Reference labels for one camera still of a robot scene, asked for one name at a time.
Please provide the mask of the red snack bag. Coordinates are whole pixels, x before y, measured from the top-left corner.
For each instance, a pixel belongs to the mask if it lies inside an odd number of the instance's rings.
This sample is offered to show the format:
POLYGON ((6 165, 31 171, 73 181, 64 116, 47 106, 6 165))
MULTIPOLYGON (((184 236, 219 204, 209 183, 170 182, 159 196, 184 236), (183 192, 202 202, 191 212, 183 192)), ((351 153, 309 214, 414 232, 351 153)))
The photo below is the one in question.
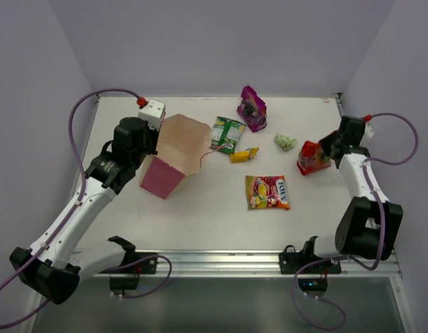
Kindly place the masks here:
POLYGON ((319 143, 306 141, 297 159, 297 167, 303 176, 321 171, 331 166, 331 159, 327 156, 319 143))

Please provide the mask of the paper bag with pink handles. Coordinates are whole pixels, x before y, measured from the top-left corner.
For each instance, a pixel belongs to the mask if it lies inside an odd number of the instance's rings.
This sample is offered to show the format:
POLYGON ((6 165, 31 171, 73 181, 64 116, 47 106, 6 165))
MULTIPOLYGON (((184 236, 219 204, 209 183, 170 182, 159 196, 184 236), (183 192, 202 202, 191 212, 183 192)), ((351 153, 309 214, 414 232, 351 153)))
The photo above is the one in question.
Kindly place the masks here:
POLYGON ((161 126, 157 155, 148 155, 140 168, 139 187, 161 199, 176 193, 201 169, 211 147, 212 128, 203 122, 176 114, 161 126))

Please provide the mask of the light green snack packet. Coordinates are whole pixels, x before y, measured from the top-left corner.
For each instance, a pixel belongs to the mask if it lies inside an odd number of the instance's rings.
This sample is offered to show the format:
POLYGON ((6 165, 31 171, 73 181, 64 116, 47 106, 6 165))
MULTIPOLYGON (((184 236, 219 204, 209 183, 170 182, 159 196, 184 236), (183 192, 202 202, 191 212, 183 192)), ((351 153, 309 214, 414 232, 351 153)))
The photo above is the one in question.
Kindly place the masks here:
POLYGON ((284 152, 292 150, 297 144, 297 139, 287 137, 280 133, 275 134, 274 141, 284 152))

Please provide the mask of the green chips bag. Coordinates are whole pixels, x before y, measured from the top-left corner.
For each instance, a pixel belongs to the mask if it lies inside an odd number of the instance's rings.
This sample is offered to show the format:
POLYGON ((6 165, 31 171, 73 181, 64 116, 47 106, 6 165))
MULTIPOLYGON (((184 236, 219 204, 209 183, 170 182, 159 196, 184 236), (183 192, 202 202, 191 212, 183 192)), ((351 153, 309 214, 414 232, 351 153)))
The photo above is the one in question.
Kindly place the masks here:
POLYGON ((246 125, 240 121, 225 117, 217 117, 211 132, 211 148, 221 153, 235 152, 246 125))

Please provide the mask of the Fox's candy bag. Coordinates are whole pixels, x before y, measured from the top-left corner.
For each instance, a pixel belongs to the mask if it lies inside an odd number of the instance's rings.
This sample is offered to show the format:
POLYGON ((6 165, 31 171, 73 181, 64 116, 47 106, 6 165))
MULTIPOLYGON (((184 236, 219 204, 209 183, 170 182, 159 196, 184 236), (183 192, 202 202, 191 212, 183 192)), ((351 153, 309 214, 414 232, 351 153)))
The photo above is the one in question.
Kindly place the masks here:
POLYGON ((248 210, 290 210, 284 176, 246 176, 248 210))

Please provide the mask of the purple snack bag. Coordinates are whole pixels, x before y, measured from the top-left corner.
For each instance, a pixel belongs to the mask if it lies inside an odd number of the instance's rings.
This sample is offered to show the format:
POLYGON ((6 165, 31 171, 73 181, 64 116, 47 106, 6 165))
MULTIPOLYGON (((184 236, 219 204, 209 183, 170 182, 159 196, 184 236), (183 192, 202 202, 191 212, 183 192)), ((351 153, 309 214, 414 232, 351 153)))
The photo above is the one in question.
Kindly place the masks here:
POLYGON ((266 103, 258 96, 256 91, 249 85, 245 86, 241 92, 241 102, 237 108, 237 113, 253 133, 267 126, 266 111, 266 103))

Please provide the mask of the yellow snack packet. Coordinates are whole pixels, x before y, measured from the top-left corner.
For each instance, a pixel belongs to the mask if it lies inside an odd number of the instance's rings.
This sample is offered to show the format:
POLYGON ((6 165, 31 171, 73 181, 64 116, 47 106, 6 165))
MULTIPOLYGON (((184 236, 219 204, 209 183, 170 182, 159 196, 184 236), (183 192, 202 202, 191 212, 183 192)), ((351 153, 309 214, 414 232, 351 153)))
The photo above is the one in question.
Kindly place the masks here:
POLYGON ((230 154, 230 161, 231 163, 247 162, 253 159, 258 152, 258 147, 248 148, 244 151, 236 151, 230 154))

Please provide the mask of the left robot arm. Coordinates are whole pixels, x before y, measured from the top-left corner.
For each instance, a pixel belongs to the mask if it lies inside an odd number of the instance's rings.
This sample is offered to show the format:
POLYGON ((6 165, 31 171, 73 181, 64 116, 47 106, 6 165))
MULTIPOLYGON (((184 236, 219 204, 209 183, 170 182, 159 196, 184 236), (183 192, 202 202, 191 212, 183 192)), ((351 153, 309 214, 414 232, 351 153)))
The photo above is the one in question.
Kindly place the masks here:
POLYGON ((10 263, 19 279, 60 305, 78 285, 104 271, 128 272, 136 263, 135 245, 110 237, 102 246, 76 254, 76 245, 99 213, 136 174, 147 155, 157 153, 161 117, 123 118, 85 172, 80 191, 51 227, 27 248, 17 247, 10 263))

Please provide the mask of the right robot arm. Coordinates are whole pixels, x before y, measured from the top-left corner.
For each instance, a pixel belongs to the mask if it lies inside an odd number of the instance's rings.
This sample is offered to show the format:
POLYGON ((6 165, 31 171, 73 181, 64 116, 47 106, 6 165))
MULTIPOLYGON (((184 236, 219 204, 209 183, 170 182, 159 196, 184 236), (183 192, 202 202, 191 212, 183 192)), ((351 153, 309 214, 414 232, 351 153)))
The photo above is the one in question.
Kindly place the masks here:
POLYGON ((325 259, 338 258, 373 271, 391 255, 403 209, 381 190, 372 168, 376 159, 361 146, 369 120, 344 116, 338 129, 318 142, 343 176, 351 200, 335 233, 305 242, 300 263, 306 271, 316 272, 325 259))

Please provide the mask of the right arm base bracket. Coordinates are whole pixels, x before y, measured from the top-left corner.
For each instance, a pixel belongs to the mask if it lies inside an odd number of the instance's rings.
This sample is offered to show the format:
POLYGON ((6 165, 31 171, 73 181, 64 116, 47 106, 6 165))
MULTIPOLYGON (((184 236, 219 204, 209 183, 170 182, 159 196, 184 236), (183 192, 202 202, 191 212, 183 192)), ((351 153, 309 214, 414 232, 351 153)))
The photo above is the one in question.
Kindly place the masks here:
MULTIPOLYGON (((299 251, 293 245, 288 245, 279 253, 280 273, 294 275, 303 266, 318 260, 319 258, 313 253, 311 241, 306 241, 302 250, 299 251)), ((320 276, 298 278, 297 285, 301 291, 315 296, 322 296, 327 291, 327 267, 324 263, 311 265, 300 274, 320 276)))

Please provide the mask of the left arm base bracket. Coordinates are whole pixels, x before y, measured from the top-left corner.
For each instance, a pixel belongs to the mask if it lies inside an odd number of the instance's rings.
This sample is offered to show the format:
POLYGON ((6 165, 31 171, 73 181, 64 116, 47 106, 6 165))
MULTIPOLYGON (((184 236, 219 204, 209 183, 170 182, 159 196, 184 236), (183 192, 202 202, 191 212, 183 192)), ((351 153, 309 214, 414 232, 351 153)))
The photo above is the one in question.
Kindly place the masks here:
POLYGON ((110 274, 109 288, 111 292, 126 295, 136 291, 139 286, 139 278, 141 274, 155 274, 157 259, 153 257, 127 268, 120 268, 120 266, 133 264, 138 260, 154 254, 155 253, 136 251, 128 252, 118 267, 108 270, 108 273, 110 274))

